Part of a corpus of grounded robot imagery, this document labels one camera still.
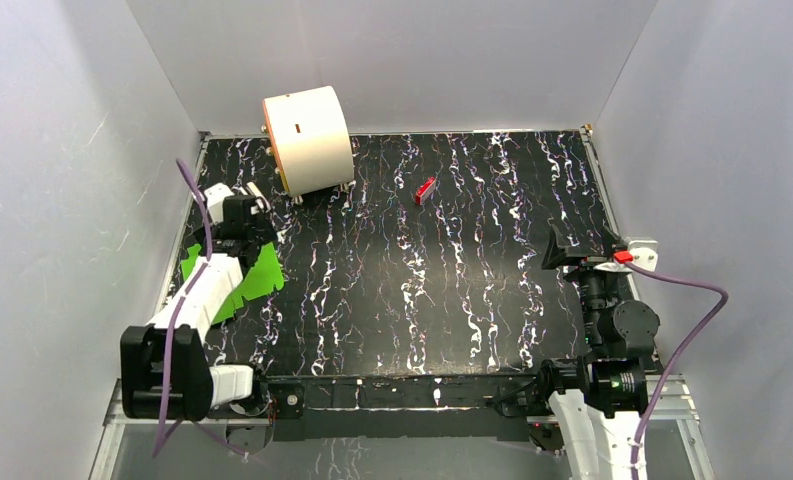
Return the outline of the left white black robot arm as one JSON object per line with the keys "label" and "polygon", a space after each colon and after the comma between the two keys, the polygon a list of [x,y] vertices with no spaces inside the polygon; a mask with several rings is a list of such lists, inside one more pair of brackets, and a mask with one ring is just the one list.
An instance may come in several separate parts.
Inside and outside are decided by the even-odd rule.
{"label": "left white black robot arm", "polygon": [[210,223],[196,232],[204,254],[170,303],[120,338],[122,405],[129,418],[200,421],[225,404],[247,416],[269,407],[261,368],[211,366],[204,344],[223,304],[277,238],[271,206],[255,186],[239,194],[217,184],[205,197]]}

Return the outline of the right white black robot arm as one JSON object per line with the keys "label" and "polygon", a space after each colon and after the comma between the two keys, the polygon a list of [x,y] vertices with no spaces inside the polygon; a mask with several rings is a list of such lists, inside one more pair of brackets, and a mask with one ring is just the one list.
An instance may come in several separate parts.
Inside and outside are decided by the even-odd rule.
{"label": "right white black robot arm", "polygon": [[632,249],[612,231],[601,248],[563,244],[550,230],[545,270],[567,268],[578,289],[588,352],[541,364],[537,405],[553,414],[575,479],[645,479],[644,439],[637,432],[649,405],[645,364],[655,352],[660,318],[646,303],[625,299],[619,282],[653,253]]}

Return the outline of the green paper box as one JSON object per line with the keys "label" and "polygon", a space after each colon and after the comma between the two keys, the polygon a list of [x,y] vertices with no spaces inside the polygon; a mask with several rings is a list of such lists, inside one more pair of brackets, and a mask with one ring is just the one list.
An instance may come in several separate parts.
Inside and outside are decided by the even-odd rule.
{"label": "green paper box", "polygon": [[243,278],[234,292],[224,301],[212,320],[221,324],[235,317],[247,302],[269,296],[284,288],[285,278],[276,245],[271,242],[261,249],[258,260]]}

